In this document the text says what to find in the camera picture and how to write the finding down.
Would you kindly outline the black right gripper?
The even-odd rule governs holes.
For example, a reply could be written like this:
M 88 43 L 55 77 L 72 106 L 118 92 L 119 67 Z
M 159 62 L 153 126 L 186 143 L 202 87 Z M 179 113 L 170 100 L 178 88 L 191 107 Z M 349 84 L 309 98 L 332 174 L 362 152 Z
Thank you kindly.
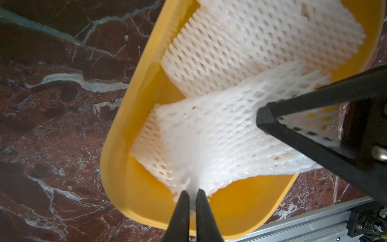
M 373 157 L 374 147 L 387 148 L 387 67 L 380 66 L 312 92 L 268 103 L 257 113 L 265 133 L 294 148 L 386 206 L 387 165 Z M 278 123 L 299 112 L 350 102 L 341 146 L 348 157 Z

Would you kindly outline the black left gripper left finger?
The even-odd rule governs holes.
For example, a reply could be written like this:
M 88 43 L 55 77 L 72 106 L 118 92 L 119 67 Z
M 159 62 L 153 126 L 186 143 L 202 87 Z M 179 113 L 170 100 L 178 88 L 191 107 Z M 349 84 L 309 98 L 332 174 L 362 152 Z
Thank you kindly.
M 182 191 L 162 242 L 188 242 L 189 203 L 189 194 L 187 191 Z

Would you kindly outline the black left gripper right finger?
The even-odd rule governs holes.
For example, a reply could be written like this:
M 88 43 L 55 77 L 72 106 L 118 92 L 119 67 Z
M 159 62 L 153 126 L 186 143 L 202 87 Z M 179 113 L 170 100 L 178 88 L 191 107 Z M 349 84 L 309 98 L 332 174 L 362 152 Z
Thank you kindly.
M 224 242 L 203 189 L 197 192 L 196 226 L 198 242 Z

